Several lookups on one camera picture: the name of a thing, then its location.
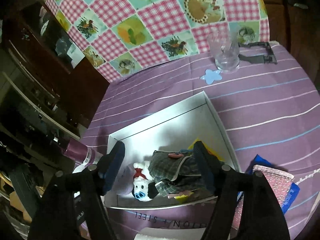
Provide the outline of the grey plaid fabric pouch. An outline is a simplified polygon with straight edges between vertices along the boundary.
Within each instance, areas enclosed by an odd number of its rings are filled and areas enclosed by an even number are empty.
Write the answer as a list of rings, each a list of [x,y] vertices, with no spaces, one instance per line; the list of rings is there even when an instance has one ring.
[[[174,183],[183,162],[188,158],[187,152],[154,151],[150,159],[149,172],[156,183],[156,189],[162,197],[178,194]]]

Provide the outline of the yellow tissue packet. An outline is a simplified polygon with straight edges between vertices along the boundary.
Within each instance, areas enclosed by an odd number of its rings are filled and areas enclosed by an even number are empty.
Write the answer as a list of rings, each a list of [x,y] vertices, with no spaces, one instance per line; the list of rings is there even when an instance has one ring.
[[[178,192],[203,190],[211,196],[218,196],[225,182],[222,171],[224,164],[202,141],[195,141],[174,180]]]

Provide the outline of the panda plush toy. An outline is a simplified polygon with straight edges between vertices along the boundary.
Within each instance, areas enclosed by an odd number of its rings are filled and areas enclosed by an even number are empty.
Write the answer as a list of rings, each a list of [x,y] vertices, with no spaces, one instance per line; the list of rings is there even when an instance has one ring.
[[[150,175],[149,165],[149,161],[133,164],[135,174],[133,175],[132,195],[141,202],[149,202],[159,194],[156,183]]]

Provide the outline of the purple pump lotion bottle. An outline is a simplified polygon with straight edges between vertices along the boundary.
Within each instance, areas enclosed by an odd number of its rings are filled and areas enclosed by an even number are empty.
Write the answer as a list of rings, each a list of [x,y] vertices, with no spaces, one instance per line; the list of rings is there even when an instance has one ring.
[[[57,142],[60,152],[67,158],[75,161],[76,164],[87,167],[97,164],[103,157],[103,154],[95,149],[82,144],[80,141],[70,138],[69,140],[54,138],[53,142]]]

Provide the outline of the white shallow cardboard box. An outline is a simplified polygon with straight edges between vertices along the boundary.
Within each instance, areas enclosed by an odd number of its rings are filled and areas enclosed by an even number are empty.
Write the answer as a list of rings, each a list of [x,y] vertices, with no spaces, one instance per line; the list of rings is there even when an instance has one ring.
[[[108,137],[107,152],[116,142],[125,145],[125,157],[111,191],[104,196],[106,207],[120,210],[161,210],[182,205],[174,198],[157,196],[140,202],[131,193],[127,176],[133,163],[149,160],[155,150],[178,152],[202,141],[234,170],[241,167],[224,125],[205,92],[184,99],[155,114],[122,128]]]

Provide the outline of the purple striped tablecloth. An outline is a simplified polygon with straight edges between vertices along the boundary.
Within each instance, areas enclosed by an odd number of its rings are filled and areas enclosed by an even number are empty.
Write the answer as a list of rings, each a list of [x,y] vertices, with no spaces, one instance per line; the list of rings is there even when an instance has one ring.
[[[319,225],[319,93],[296,61],[272,42],[276,63],[240,62],[211,84],[208,53],[154,66],[109,85],[81,142],[100,153],[110,134],[200,92],[216,109],[242,169],[259,155],[295,176],[300,191],[285,213],[292,239]]]

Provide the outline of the black plastic clip tool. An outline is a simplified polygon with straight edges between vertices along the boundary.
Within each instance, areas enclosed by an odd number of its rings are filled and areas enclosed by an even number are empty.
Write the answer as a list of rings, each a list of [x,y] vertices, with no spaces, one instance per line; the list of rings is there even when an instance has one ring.
[[[257,54],[252,56],[245,56],[243,54],[239,54],[239,59],[241,61],[246,61],[251,64],[278,64],[276,56],[271,48],[269,42],[253,42],[249,44],[238,43],[240,48],[248,48],[252,47],[261,47],[265,51],[264,54]]]

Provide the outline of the clear drinking glass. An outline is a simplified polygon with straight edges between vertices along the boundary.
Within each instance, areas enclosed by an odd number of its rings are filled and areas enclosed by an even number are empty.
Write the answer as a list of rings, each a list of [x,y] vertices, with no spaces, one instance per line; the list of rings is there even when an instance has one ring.
[[[221,72],[231,73],[239,68],[239,44],[235,33],[215,31],[208,35],[207,41],[210,54]]]

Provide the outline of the pink checkered patchwork cover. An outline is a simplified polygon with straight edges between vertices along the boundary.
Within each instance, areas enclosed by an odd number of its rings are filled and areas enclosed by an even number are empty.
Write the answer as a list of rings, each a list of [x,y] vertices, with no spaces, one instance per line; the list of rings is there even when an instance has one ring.
[[[144,68],[204,53],[207,37],[237,34],[243,44],[270,39],[263,0],[44,0],[109,82]]]

